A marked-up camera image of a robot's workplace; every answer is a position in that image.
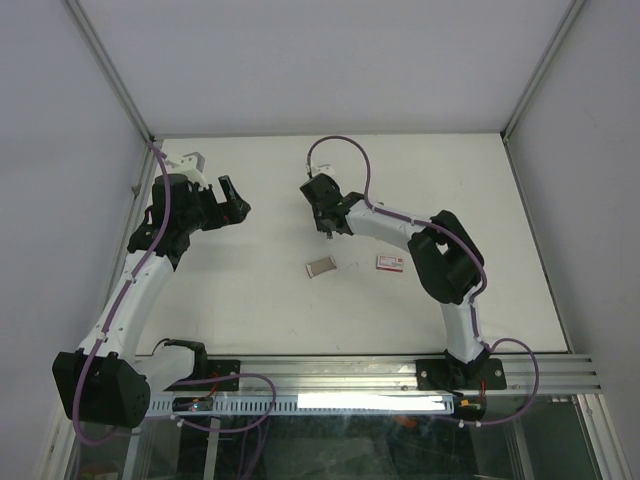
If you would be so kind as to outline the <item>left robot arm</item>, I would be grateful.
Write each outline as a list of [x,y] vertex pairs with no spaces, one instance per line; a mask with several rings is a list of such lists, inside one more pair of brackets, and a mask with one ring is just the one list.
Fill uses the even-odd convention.
[[242,223],[251,206],[229,176],[219,177],[225,199],[187,175],[158,176],[143,221],[132,233],[116,289],[99,320],[73,352],[61,352],[52,373],[67,418],[120,428],[144,419],[151,397],[178,382],[198,388],[209,377],[199,341],[168,340],[144,361],[136,351],[160,293],[197,231]]

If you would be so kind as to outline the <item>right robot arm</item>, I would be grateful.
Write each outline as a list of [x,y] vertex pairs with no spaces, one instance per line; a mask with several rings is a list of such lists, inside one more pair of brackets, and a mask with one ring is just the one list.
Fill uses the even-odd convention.
[[409,254],[422,288],[441,306],[447,335],[444,367],[427,378],[433,387],[455,395],[475,389],[490,356],[475,306],[487,277],[484,258],[457,217],[443,210],[426,221],[375,205],[362,193],[344,195],[324,173],[309,178],[300,191],[316,229],[328,237],[369,237]]

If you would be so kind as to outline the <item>red white staple box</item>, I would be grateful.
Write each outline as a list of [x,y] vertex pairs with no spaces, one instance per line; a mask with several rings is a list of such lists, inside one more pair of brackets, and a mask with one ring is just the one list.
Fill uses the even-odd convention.
[[404,271],[404,258],[394,255],[378,255],[376,259],[376,269],[389,272],[401,273]]

